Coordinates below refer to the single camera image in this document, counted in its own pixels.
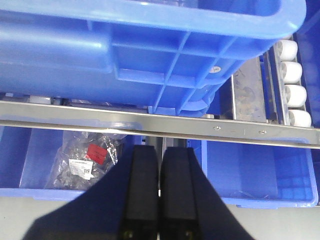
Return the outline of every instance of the gray floor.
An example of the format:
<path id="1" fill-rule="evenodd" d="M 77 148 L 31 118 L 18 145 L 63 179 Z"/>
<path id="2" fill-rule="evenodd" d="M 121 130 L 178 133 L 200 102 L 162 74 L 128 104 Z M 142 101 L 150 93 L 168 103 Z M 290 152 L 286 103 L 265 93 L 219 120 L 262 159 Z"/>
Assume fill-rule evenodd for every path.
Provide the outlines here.
<path id="1" fill-rule="evenodd" d="M 0 239 L 19 240 L 33 220 L 65 204 L 31 198 L 0 197 Z M 249 209 L 229 206 L 257 240 L 320 239 L 320 207 Z"/>

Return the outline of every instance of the blue plastic bin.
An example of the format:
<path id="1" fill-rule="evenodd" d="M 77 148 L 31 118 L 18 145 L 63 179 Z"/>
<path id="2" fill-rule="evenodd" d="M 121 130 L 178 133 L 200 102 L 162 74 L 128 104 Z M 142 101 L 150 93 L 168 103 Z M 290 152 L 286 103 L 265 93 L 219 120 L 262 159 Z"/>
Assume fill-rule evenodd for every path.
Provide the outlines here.
<path id="1" fill-rule="evenodd" d="M 21 127 L 0 127 L 0 196 L 31 197 L 37 200 L 70 201 L 83 191 L 45 189 L 63 131 Z M 128 135 L 124 151 L 142 143 Z"/>
<path id="2" fill-rule="evenodd" d="M 0 92 L 198 117 L 305 14 L 304 0 L 2 0 Z"/>
<path id="3" fill-rule="evenodd" d="M 314 207 L 310 149 L 189 140 L 224 203 L 243 208 Z"/>

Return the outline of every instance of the metal rail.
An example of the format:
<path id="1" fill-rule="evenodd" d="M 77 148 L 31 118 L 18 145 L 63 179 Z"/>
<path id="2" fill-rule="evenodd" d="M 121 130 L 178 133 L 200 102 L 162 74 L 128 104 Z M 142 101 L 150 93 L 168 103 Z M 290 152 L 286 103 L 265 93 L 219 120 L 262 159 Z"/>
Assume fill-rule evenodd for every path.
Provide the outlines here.
<path id="1" fill-rule="evenodd" d="M 0 125 L 320 149 L 320 130 L 260 122 L 0 101 Z"/>

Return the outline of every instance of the white label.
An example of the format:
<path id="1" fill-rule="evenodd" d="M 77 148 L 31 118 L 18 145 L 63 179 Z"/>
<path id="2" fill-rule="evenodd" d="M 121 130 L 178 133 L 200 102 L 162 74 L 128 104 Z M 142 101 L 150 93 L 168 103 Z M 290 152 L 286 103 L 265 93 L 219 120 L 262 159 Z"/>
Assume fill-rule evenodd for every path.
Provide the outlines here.
<path id="1" fill-rule="evenodd" d="M 83 161 L 77 159 L 69 159 L 69 167 L 73 175 L 78 175 L 79 177 L 90 180 L 94 176 L 91 174 L 93 161 Z"/>

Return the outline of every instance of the clear plastic bag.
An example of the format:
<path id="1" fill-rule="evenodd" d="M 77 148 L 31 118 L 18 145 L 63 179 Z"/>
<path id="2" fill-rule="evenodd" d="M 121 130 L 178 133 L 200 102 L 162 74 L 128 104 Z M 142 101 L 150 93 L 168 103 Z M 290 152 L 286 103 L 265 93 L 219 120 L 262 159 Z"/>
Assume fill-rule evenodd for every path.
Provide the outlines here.
<path id="1" fill-rule="evenodd" d="M 46 188 L 87 190 L 118 162 L 121 147 L 103 133 L 65 131 Z"/>

